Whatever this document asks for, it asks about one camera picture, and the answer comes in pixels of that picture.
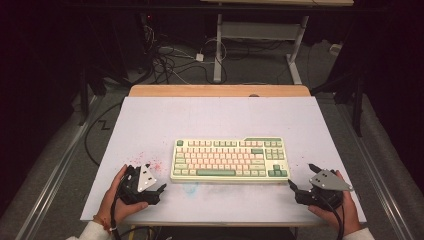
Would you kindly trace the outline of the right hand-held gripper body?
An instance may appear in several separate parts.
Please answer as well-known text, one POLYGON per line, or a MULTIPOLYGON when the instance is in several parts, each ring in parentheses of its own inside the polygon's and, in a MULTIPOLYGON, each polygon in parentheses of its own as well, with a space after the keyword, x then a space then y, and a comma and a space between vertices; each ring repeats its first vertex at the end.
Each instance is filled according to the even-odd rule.
POLYGON ((342 205, 344 191, 353 191, 353 187, 337 177, 333 170, 320 170, 309 182, 312 188, 308 191, 294 186, 296 202, 318 206, 327 211, 336 210, 342 205))

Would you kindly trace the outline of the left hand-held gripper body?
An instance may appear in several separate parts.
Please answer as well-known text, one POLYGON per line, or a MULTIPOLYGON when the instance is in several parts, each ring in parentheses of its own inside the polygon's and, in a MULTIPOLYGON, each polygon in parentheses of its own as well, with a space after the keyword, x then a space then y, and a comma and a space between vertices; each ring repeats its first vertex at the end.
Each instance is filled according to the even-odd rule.
POLYGON ((149 167, 144 165, 133 167, 129 165, 118 187, 118 197, 126 204, 132 205, 139 202, 147 202, 156 205, 160 198, 156 190, 149 190, 157 180, 150 172, 149 167))

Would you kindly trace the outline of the cream pink green keyboard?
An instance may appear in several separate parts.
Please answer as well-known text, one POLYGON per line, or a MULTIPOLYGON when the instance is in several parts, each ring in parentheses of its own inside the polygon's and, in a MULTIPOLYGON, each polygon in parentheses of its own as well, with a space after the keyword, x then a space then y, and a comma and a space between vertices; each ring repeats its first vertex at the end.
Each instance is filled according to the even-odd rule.
POLYGON ((290 175, 279 137, 178 139, 170 170, 183 182, 283 183, 290 175))

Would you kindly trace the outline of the person's left hand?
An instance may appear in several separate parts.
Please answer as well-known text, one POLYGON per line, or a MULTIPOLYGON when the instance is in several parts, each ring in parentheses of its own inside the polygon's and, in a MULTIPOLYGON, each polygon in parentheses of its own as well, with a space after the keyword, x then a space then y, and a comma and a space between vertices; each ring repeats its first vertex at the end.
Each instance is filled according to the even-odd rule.
POLYGON ((120 171, 114 177, 109 189, 105 192, 104 197, 101 201, 98 212, 93 216, 93 221, 101 224, 103 227, 111 226, 111 207, 112 203, 116 202, 114 219, 116 224, 121 223, 128 216, 140 212, 148 207, 147 202, 139 202, 132 205, 126 205, 121 199, 115 199, 119 183, 123 178, 127 169, 127 165, 124 165, 120 171))

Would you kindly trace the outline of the person's right hand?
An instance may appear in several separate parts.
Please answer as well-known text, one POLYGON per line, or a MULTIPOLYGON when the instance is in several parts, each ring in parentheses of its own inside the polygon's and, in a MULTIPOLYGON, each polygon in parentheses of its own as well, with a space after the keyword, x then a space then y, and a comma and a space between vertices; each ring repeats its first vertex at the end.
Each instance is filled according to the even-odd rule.
POLYGON ((336 214, 313 205, 310 205, 308 210, 326 221, 336 231, 343 228, 343 236, 362 229, 355 202, 349 191, 343 192, 343 204, 336 209, 336 214))

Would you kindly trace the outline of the black metal stand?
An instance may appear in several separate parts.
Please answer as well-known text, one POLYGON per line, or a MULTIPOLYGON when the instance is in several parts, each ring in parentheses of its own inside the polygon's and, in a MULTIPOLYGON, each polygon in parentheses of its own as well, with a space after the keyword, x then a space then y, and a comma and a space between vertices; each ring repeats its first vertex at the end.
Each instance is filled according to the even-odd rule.
POLYGON ((353 130, 358 137, 362 136, 361 132, 361 115, 363 102, 364 83, 361 77, 354 77, 352 73, 348 73, 334 80, 327 81, 310 90, 312 96, 321 92, 333 92, 336 104, 352 104, 351 124, 353 130))
POLYGON ((104 96, 106 94, 106 87, 103 78, 103 71, 97 66, 83 67, 79 74, 81 108, 80 126, 86 122, 89 115, 88 88, 91 88, 95 96, 104 96))

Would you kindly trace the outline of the white table mat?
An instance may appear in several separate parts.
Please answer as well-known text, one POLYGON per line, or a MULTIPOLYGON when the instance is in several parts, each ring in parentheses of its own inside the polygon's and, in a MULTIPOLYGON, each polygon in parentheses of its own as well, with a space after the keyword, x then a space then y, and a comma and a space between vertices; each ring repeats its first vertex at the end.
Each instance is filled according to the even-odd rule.
POLYGON ((81 218, 98 211, 124 164, 148 164, 165 188, 158 204, 128 217, 131 224, 318 226, 286 184, 176 183, 170 178, 178 139, 283 139, 291 179, 310 186, 310 165, 345 169, 312 97, 128 97, 98 169, 81 218))

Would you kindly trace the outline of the metal floor rail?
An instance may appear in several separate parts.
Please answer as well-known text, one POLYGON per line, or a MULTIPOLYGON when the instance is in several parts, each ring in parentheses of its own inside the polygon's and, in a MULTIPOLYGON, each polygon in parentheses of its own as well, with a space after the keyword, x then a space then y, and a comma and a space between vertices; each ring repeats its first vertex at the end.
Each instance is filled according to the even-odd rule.
POLYGON ((391 233, 382 237, 386 240, 420 240, 419 217, 424 211, 424 198, 400 161, 374 112, 363 113, 364 123, 360 127, 359 136, 351 125, 349 108, 340 105, 338 111, 361 152, 359 161, 371 184, 369 189, 376 198, 376 208, 381 208, 384 212, 380 220, 374 220, 377 214, 367 210, 369 224, 377 231, 378 224, 388 221, 391 233))
POLYGON ((74 112, 35 162, 17 195, 17 211, 23 214, 23 222, 13 240, 35 238, 102 101, 102 97, 92 97, 86 117, 82 117, 82 110, 74 112))

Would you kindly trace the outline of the white metal desk frame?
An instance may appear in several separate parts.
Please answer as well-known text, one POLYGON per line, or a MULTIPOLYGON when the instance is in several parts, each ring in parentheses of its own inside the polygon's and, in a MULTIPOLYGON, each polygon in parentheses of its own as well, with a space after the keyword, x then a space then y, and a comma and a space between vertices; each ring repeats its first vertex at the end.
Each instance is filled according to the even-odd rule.
MULTIPOLYGON (((315 9, 319 7, 329 7, 338 10, 341 7, 351 7, 354 0, 202 0, 212 3, 214 7, 229 7, 234 4, 236 7, 246 7, 258 5, 259 7, 305 7, 315 9)), ((293 41, 293 51, 285 56, 287 68, 291 79, 295 85, 301 85, 302 81, 296 66, 296 57, 303 40, 308 24, 309 15, 303 14, 298 23, 264 23, 259 20, 234 20, 223 19, 223 14, 217 15, 216 50, 214 57, 214 83, 223 82, 224 55, 227 49, 223 39, 250 39, 250 40, 280 40, 293 41)))

